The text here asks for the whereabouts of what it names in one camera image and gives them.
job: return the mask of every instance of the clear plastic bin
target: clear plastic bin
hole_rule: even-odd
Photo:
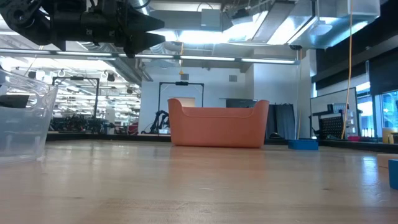
[[[58,90],[4,70],[0,85],[0,165],[36,160],[43,153]]]

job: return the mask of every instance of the blue object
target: blue object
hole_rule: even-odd
[[[388,171],[390,176],[390,187],[398,190],[398,160],[390,159],[388,161]]]
[[[290,140],[289,149],[295,150],[318,150],[318,142],[316,140]]]

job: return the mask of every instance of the orange plastic bin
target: orange plastic bin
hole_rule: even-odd
[[[254,108],[187,108],[169,99],[170,132],[176,146],[259,148],[266,135],[269,102]]]

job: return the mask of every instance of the vent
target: vent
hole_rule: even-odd
[[[182,74],[181,81],[189,81],[189,74]]]
[[[230,82],[237,82],[238,81],[238,76],[237,75],[230,75],[229,76],[229,81]]]

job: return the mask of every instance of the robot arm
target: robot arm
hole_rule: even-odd
[[[147,31],[164,22],[136,11],[128,0],[98,0],[86,11],[86,0],[0,0],[7,25],[37,45],[66,50],[66,41],[114,43],[128,57],[165,41]]]

